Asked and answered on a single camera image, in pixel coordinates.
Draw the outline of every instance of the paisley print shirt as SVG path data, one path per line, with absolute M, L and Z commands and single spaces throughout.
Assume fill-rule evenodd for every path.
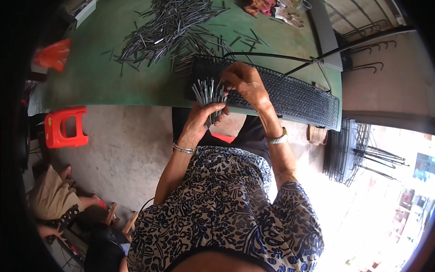
M 198 147 L 182 185 L 164 204 L 139 213 L 129 271 L 171 271 L 188 257 L 217 251 L 266 271 L 312 271 L 324 244 L 302 187 L 284 183 L 267 198 L 271 168 L 239 148 Z

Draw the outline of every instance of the metal watch band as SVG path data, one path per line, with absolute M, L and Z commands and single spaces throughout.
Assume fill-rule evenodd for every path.
M 172 147 L 174 147 L 175 150 L 178 150 L 178 151 L 184 152 L 184 153 L 188 153 L 188 154 L 193 154 L 195 152 L 195 150 L 196 150 L 196 148 L 194 148 L 194 149 L 191 149 L 191 148 L 182 148 L 181 146 L 177 145 L 177 142 L 178 141 L 175 141 L 172 144 Z
M 284 135 L 282 135 L 278 139 L 268 139 L 268 143 L 269 144 L 284 143 L 288 139 L 288 134 L 287 134 L 287 130 L 285 129 L 285 127 L 282 127 L 282 130 L 283 130 Z

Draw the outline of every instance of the red plastic bag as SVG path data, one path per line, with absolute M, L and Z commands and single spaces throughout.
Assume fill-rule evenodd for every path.
M 63 72 L 71 49 L 71 39 L 58 41 L 35 54 L 33 64 Z

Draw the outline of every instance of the green table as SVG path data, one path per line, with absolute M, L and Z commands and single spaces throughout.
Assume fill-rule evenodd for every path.
M 153 105 L 190 107 L 192 102 L 183 97 L 185 78 L 177 78 L 171 74 L 171 57 L 169 54 L 146 67 L 146 62 L 140 67 L 140 72 L 124 65 L 123 76 L 120 77 L 121 65 L 110 61 L 110 53 L 101 53 L 114 48 L 114 55 L 119 55 L 125 45 L 124 37 L 135 30 L 134 21 L 141 26 L 152 17 L 139 18 L 135 11 L 149 8 L 147 0 L 100 0 L 96 10 L 72 34 L 71 52 L 63 74 L 50 71 L 47 81 L 47 92 L 43 99 L 45 108 L 59 108 L 74 105 Z M 215 1 L 215 6 L 221 6 L 221 1 Z M 257 18 L 245 13 L 233 1 L 225 1 L 231 8 L 221 15 L 201 24 L 215 35 L 222 35 L 229 44 L 238 34 L 251 36 L 250 28 L 263 39 L 266 45 L 256 45 L 254 52 L 282 54 L 309 59 L 318 56 L 313 32 L 306 14 L 301 15 L 305 27 L 295 29 L 287 24 L 270 20 L 268 16 L 258 14 Z M 209 26 L 208 24 L 224 24 L 226 27 Z M 249 46 L 237 42 L 232 47 L 234 52 L 248 51 Z M 238 56 L 247 62 L 245 56 Z M 282 73 L 301 65 L 301 62 L 270 57 L 251 59 L 256 65 L 273 69 Z M 332 94 L 340 99 L 341 120 L 341 73 L 325 68 Z M 311 65 L 294 74 L 293 77 L 312 83 L 318 82 L 327 86 L 320 69 Z M 255 114 L 253 111 L 233 108 L 232 112 Z

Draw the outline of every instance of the silver bangle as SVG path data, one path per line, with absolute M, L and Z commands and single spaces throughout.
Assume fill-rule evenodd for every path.
M 196 148 L 191 149 L 191 148 L 182 148 L 181 146 L 177 145 L 178 141 L 175 141 L 172 146 L 174 147 L 175 150 L 178 150 L 180 152 L 184 152 L 184 153 L 188 153 L 188 154 L 193 154 L 196 150 Z

